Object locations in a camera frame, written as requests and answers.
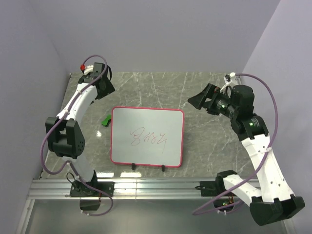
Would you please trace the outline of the green whiteboard eraser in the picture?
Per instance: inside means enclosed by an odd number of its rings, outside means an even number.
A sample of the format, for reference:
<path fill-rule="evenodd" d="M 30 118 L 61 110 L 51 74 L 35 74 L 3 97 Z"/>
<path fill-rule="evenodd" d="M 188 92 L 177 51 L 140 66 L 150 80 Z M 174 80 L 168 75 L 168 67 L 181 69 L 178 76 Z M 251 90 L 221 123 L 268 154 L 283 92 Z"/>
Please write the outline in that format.
<path fill-rule="evenodd" d="M 111 115 L 108 115 L 102 122 L 101 124 L 104 126 L 104 127 L 108 127 L 109 124 L 111 123 L 112 121 L 112 116 Z"/>

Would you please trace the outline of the pink framed whiteboard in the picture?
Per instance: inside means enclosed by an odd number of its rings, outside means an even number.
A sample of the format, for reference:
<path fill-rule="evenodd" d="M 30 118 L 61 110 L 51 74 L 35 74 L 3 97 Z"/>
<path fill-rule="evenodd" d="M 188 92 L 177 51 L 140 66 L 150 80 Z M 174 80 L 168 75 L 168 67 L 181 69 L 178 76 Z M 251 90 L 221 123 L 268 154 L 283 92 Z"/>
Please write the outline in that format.
<path fill-rule="evenodd" d="M 185 115 L 178 109 L 112 109 L 111 161 L 178 168 L 183 159 Z"/>

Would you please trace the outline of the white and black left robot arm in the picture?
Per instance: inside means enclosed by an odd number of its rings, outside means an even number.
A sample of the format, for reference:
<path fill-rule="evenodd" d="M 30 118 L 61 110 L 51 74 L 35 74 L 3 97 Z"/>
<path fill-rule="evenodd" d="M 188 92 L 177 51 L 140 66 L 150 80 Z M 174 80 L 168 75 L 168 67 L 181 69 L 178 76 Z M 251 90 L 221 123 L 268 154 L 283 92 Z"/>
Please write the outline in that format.
<path fill-rule="evenodd" d="M 95 101 L 115 91 L 111 83 L 112 70 L 103 63 L 82 66 L 83 75 L 73 96 L 64 109 L 46 120 L 48 148 L 62 158 L 74 172 L 72 187 L 85 196 L 98 192 L 96 172 L 83 155 L 85 138 L 80 128 L 81 120 L 88 107 Z"/>

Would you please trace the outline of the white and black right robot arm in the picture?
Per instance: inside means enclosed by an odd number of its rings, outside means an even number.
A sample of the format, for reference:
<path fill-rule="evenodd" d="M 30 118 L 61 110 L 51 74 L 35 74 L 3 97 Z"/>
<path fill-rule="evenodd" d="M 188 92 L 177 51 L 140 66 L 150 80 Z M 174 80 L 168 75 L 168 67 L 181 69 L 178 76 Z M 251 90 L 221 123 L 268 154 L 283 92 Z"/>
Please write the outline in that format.
<path fill-rule="evenodd" d="M 247 151 L 257 176 L 257 189 L 228 170 L 217 174 L 212 191 L 216 199 L 233 194 L 249 206 L 259 226 L 292 218 L 305 207 L 287 184 L 272 150 L 272 137 L 262 117 L 254 113 L 251 87 L 235 85 L 231 92 L 209 83 L 203 91 L 188 99 L 196 109 L 204 108 L 211 115 L 224 115 Z"/>

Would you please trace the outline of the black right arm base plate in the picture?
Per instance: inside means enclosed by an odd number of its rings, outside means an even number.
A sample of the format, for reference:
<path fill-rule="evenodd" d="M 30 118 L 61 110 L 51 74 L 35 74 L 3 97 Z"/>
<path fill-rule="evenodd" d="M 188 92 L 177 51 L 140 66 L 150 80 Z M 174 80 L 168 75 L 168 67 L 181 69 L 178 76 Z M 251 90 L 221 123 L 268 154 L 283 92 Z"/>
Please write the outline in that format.
<path fill-rule="evenodd" d="M 212 180 L 200 181 L 199 185 L 195 186 L 195 189 L 200 191 L 202 197 L 214 197 L 226 191 L 220 182 Z"/>

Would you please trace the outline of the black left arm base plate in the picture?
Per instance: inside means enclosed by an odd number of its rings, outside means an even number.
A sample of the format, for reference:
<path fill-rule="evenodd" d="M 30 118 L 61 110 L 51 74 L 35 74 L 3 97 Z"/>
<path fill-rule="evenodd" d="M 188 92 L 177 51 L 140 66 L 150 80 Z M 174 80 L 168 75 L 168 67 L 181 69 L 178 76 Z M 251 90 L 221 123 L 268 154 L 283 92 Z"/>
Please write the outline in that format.
<path fill-rule="evenodd" d="M 95 185 L 95 188 L 96 188 L 96 191 L 95 191 L 93 189 L 86 187 L 81 182 L 75 181 L 72 183 L 69 196 L 70 197 L 96 197 L 96 196 L 99 196 L 100 194 L 98 190 L 101 190 L 107 193 L 109 196 L 113 196 L 114 187 L 115 187 L 114 182 L 98 182 Z"/>

